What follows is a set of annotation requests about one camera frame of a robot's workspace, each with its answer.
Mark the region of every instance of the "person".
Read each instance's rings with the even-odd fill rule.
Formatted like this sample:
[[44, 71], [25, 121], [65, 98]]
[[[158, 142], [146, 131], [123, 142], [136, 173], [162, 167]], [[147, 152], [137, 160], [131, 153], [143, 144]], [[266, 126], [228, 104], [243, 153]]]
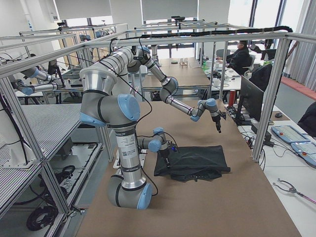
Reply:
[[247, 41], [239, 41], [237, 44], [237, 50], [231, 55], [227, 55], [226, 62], [229, 64], [228, 67], [234, 69], [239, 75], [243, 75], [251, 65], [251, 57], [247, 47]]
[[316, 101], [307, 108], [297, 124], [310, 136], [316, 137]]

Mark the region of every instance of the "red cup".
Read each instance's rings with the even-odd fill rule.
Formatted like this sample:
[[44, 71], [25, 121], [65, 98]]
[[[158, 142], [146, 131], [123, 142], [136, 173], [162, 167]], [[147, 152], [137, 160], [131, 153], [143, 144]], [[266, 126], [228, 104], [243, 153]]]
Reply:
[[233, 106], [234, 101], [235, 101], [235, 95], [236, 95], [236, 91], [235, 90], [231, 90], [231, 92], [229, 94], [228, 106]]

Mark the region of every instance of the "black hair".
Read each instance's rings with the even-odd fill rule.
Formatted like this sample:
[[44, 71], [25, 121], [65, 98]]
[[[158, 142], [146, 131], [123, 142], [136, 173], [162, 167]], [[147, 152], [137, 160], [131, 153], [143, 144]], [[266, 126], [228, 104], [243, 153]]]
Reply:
[[241, 40], [239, 41], [240, 44], [243, 44], [243, 47], [247, 48], [247, 41], [246, 40]]

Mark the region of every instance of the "label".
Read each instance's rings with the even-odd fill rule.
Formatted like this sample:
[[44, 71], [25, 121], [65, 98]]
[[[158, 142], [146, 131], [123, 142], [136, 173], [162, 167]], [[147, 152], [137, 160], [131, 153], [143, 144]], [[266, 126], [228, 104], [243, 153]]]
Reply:
[[135, 135], [117, 136], [118, 147], [120, 148], [122, 159], [130, 159], [137, 156]]

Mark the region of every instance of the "black cloth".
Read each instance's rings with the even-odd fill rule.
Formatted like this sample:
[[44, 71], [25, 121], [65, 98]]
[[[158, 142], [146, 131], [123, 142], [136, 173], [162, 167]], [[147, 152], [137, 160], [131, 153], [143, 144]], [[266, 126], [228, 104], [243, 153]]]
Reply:
[[237, 49], [235, 53], [228, 55], [226, 62], [229, 63], [229, 68], [234, 69], [239, 75], [243, 75], [251, 65], [251, 57], [247, 47]]
[[259, 87], [262, 91], [266, 91], [272, 71], [272, 64], [266, 64], [255, 70], [249, 81]]
[[170, 169], [158, 153], [155, 176], [170, 175], [178, 181], [211, 180], [222, 177], [222, 171], [230, 172], [227, 167], [222, 146], [179, 147], [178, 152], [170, 151]]
[[312, 103], [297, 123], [310, 136], [316, 137], [316, 102]]

